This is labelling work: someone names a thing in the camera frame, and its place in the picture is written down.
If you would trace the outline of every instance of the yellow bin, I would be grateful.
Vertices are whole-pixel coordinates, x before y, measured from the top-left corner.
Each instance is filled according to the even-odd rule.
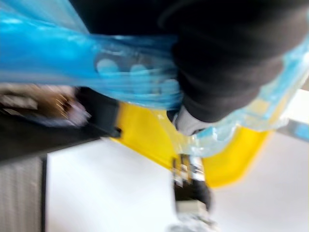
[[[149,109],[122,103],[118,127],[123,132],[119,142],[163,167],[171,168],[171,160],[176,156],[171,140]],[[266,136],[267,132],[238,129],[223,152],[203,159],[208,184],[219,187],[241,178]]]

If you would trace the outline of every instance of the hand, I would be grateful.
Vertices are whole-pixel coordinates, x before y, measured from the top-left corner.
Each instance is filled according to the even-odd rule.
[[[176,130],[186,136],[196,134],[212,125],[212,123],[202,122],[193,117],[184,106],[181,106],[179,111],[167,111],[167,116]]]

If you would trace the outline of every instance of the yellow tray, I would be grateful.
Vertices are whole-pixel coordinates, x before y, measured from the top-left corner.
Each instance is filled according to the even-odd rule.
[[[120,109],[118,127],[122,129],[122,137],[118,141],[170,169],[171,160],[177,154],[156,116],[148,109],[127,103],[122,103]],[[204,158],[209,185],[219,187],[240,179],[267,134],[240,128],[223,152]]]

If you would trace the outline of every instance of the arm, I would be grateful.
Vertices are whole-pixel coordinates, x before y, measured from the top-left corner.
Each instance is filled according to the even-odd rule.
[[[174,0],[159,18],[177,33],[183,106],[216,122],[250,103],[280,74],[282,56],[307,33],[307,0]]]

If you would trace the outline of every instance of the blurry background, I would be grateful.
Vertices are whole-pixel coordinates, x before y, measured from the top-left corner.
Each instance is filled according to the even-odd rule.
[[[292,124],[309,123],[308,102],[300,90],[286,112]],[[309,230],[309,130],[299,136],[288,128],[268,137],[241,180],[213,190],[212,218],[223,232]],[[117,142],[48,159],[48,232],[163,232],[177,221],[170,172]]]

